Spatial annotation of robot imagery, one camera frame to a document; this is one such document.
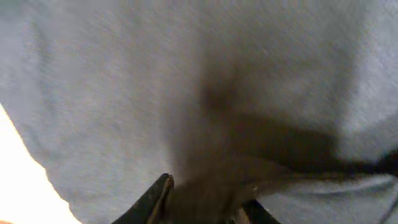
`dark object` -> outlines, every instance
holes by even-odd
[[[141,198],[113,224],[159,223],[164,203],[173,187],[173,177],[169,174],[162,174]],[[243,210],[252,224],[280,224],[256,200],[244,203]]]
[[[113,224],[153,224],[158,223],[164,201],[174,187],[173,177],[162,174],[141,198]]]

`bright white surface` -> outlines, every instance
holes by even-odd
[[[0,105],[0,220],[23,223],[80,223],[28,153]]]

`gray cloth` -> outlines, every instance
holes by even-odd
[[[305,172],[386,156],[397,24],[395,0],[0,1],[0,102],[77,219],[109,223],[161,173],[232,154]],[[397,223],[396,178],[361,184],[260,201],[283,224]]]

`gray fabric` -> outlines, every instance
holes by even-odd
[[[161,173],[231,154],[341,171],[391,152],[397,15],[394,0],[0,1],[0,102],[74,215],[109,223]],[[261,201],[286,223],[397,222],[395,178],[354,192]]]

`textured gray surface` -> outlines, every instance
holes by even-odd
[[[163,172],[181,182],[230,154],[340,171],[398,144],[397,1],[0,7],[0,102],[85,223],[114,220]],[[396,180],[378,191],[264,203],[286,223],[377,223]]]

